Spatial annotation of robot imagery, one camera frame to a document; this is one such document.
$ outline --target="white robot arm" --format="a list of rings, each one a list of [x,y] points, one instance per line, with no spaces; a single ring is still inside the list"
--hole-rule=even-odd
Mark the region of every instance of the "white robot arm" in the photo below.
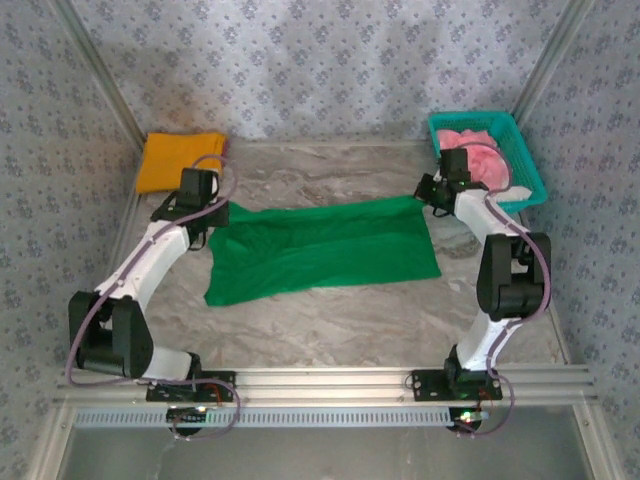
[[[490,391],[492,398],[501,398],[495,385],[495,375],[489,369],[522,318],[529,317],[542,307],[544,300],[544,273],[536,255],[521,236],[497,216],[508,218],[499,206],[485,199],[484,184],[472,182],[467,168],[465,149],[442,150],[440,172],[437,176],[425,174],[414,196],[437,210],[454,215],[465,223],[483,246],[482,261],[476,284],[480,311],[471,329],[455,345],[445,360],[443,370],[416,370],[413,375],[414,398],[417,401],[473,398]],[[544,268],[550,264],[549,237],[531,233],[518,225],[544,257]],[[521,267],[512,271],[512,263]]]
[[[180,190],[153,213],[131,254],[93,292],[77,292],[69,302],[69,330],[75,339],[87,312],[108,293],[90,320],[76,364],[102,373],[158,380],[185,380],[194,373],[197,355],[155,345],[144,319],[151,296],[175,261],[211,227],[228,225],[228,205],[184,224],[218,201],[218,176],[211,170],[185,169]]]

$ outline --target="floral pattern wall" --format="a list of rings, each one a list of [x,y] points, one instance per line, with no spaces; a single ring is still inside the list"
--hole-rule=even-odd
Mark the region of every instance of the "floral pattern wall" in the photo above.
[[[0,2],[0,478],[61,380],[66,308],[104,276],[138,153],[46,2]]]
[[[592,366],[629,478],[640,478],[640,5],[596,3],[526,125],[549,191],[553,295]]]
[[[566,0],[74,0],[144,131],[419,139],[510,110]]]

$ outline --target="glass panel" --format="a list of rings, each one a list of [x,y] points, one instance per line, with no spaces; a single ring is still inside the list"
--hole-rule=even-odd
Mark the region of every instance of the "glass panel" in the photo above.
[[[64,480],[593,478],[570,407],[516,408],[474,440],[444,428],[237,428],[187,443],[168,429],[84,428],[63,465]]]

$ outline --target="gray marble surface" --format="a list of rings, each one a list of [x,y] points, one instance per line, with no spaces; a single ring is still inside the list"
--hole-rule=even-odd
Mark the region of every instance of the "gray marble surface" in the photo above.
[[[410,194],[435,171],[430,145],[292,147],[232,144],[233,200],[249,209],[308,207]],[[141,198],[131,248],[165,194]],[[146,312],[156,343],[197,352],[209,367],[434,366],[471,326],[480,244],[453,217],[425,219],[439,279],[318,288],[209,308],[209,249],[181,257]],[[499,362],[560,362],[549,317],[524,325]]]

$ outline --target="yellow cloth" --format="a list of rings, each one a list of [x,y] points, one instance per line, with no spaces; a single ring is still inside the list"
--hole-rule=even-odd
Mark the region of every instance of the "yellow cloth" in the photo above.
[[[207,153],[222,155],[227,137],[222,133],[175,135],[150,133],[142,154],[142,168],[138,175],[138,193],[177,190],[182,169],[193,165]],[[198,168],[211,168],[222,174],[220,160],[204,160]]]

